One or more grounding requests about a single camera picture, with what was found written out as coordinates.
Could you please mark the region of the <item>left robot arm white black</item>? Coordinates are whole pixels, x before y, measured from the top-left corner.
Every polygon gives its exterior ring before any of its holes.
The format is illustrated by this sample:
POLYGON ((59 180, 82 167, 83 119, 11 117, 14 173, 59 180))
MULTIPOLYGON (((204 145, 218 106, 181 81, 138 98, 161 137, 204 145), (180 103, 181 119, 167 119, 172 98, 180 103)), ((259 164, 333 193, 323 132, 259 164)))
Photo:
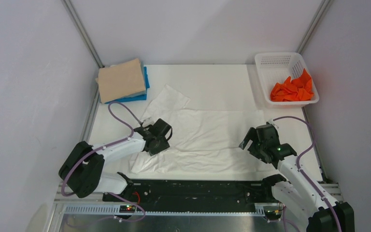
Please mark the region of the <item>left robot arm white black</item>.
POLYGON ((133 195, 131 180, 123 173, 110 174, 103 169, 112 162, 134 153, 146 152, 150 156, 167 150, 172 127, 163 119, 154 124, 132 129, 129 137, 97 146, 85 141, 76 144, 58 175, 78 198, 93 192, 113 193, 121 201, 133 195))

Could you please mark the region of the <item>white t shirt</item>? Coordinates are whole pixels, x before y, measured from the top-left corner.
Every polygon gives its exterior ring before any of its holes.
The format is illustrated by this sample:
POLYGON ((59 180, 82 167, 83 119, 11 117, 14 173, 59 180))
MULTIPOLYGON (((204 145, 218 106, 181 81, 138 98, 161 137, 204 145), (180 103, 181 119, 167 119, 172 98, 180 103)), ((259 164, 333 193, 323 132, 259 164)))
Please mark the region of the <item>white t shirt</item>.
POLYGON ((130 158, 135 174, 225 174, 274 171, 239 148, 251 127, 265 124, 261 110, 216 111, 188 109, 190 99, 166 85, 142 118, 163 119, 173 128, 170 147, 157 155, 146 152, 130 158))

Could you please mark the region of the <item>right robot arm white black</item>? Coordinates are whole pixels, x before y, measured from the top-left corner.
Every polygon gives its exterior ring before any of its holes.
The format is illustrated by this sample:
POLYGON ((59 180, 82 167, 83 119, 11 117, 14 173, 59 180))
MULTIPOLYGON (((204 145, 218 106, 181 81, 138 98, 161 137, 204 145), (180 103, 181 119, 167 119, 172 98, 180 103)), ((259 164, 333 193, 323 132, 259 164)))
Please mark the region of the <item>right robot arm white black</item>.
POLYGON ((354 232, 355 213, 347 202, 339 202, 317 181, 306 174, 293 147, 282 144, 272 124, 251 127, 240 143, 250 155, 272 164, 278 174, 262 180, 264 200, 284 204, 299 219, 307 222, 308 232, 354 232))

